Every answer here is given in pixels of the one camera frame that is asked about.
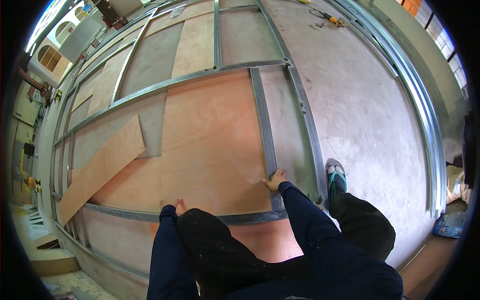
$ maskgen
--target hand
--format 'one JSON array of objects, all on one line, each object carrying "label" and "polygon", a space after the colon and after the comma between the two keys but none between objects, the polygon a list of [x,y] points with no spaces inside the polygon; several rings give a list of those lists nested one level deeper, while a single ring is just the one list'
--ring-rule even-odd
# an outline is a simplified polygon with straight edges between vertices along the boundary
[{"label": "hand", "polygon": [[187,209],[185,208],[185,202],[183,202],[182,197],[179,197],[177,200],[175,200],[172,205],[177,209],[177,215],[179,216],[187,211]]},{"label": "hand", "polygon": [[262,182],[265,183],[268,186],[268,188],[271,189],[272,191],[278,192],[278,185],[284,181],[288,181],[287,178],[285,178],[285,176],[286,174],[283,172],[283,170],[278,168],[275,171],[275,174],[273,174],[271,181],[264,179],[262,180]]}]

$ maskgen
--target foot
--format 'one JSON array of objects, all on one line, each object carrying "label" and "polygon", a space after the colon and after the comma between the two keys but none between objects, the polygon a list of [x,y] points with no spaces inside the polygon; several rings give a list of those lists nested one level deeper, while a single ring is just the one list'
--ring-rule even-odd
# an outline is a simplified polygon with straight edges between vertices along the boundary
[{"label": "foot", "polygon": [[332,201],[341,192],[347,192],[347,180],[342,165],[336,160],[328,165],[328,201]]}]

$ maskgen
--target teal flip-flop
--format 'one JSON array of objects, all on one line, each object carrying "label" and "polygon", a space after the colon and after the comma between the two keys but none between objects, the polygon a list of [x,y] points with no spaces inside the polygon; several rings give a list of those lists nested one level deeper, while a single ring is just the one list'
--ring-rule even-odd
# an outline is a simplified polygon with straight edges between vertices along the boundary
[{"label": "teal flip-flop", "polygon": [[[328,169],[330,168],[330,166],[332,167],[339,167],[340,169],[342,169],[343,171],[343,174],[342,173],[339,173],[337,171],[333,171],[333,173],[328,173]],[[333,158],[330,158],[327,160],[327,167],[325,169],[325,172],[326,172],[326,176],[327,176],[327,180],[328,180],[328,201],[331,201],[333,200],[333,198],[335,197],[336,195],[336,186],[335,186],[335,182],[334,182],[334,179],[335,179],[335,176],[338,175],[342,180],[343,180],[343,183],[345,185],[345,190],[344,192],[347,191],[347,179],[345,178],[345,169],[343,168],[342,164],[333,159]]]}]

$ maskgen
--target person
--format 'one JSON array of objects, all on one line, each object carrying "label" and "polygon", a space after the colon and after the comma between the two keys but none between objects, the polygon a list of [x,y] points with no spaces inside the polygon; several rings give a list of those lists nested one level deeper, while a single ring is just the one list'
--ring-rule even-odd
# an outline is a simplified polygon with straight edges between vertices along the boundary
[{"label": "person", "polygon": [[[395,299],[403,282],[384,260],[395,231],[368,202],[346,193],[343,167],[327,166],[333,221],[282,169],[264,183],[283,198],[304,255],[280,263],[258,259],[228,227],[200,209],[176,215],[179,198],[160,213],[150,266],[147,300],[160,299]],[[198,293],[195,281],[200,286]]]}]

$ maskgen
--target flip-flop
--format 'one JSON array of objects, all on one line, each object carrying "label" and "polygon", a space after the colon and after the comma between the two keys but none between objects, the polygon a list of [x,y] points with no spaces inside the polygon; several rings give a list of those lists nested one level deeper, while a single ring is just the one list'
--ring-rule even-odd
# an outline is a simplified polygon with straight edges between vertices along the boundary
[{"label": "flip-flop", "polygon": [[[343,174],[338,173],[337,171],[333,171],[333,173],[329,174],[328,169],[330,168],[330,166],[339,167],[340,169],[342,169]],[[325,169],[325,172],[326,172],[326,177],[328,179],[328,197],[329,197],[329,200],[331,200],[330,199],[330,191],[331,191],[331,186],[332,186],[333,180],[335,178],[335,175],[340,176],[340,178],[343,180],[343,182],[345,184],[345,191],[347,191],[347,179],[345,179],[345,169],[343,168],[342,164],[338,160],[333,159],[333,158],[328,159],[327,160],[327,167]]]}]

